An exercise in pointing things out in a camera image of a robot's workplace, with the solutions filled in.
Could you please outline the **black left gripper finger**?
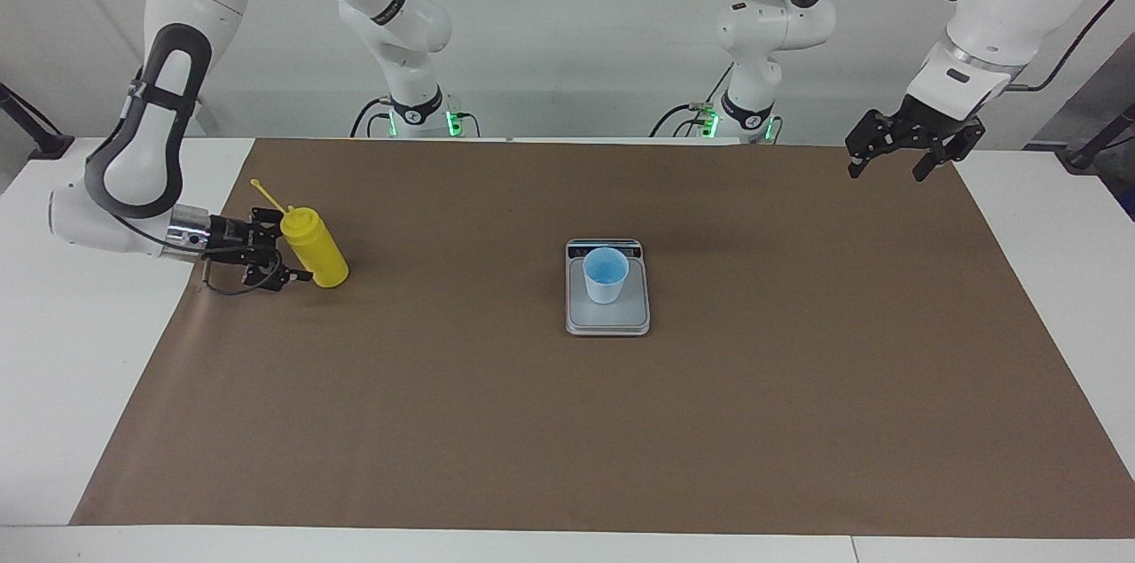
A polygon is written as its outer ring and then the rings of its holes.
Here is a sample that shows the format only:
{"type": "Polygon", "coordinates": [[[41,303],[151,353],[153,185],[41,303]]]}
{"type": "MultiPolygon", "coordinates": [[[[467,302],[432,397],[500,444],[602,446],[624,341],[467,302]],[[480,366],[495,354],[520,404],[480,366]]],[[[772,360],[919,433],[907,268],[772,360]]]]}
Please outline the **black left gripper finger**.
{"type": "Polygon", "coordinates": [[[877,110],[865,112],[846,138],[849,156],[848,174],[852,179],[861,176],[867,163],[877,156],[893,151],[890,118],[877,110]]]}
{"type": "Polygon", "coordinates": [[[949,137],[932,135],[930,148],[920,158],[919,163],[913,167],[913,179],[924,182],[928,176],[944,163],[964,160],[976,148],[980,140],[985,135],[984,126],[965,126],[949,137]]]}

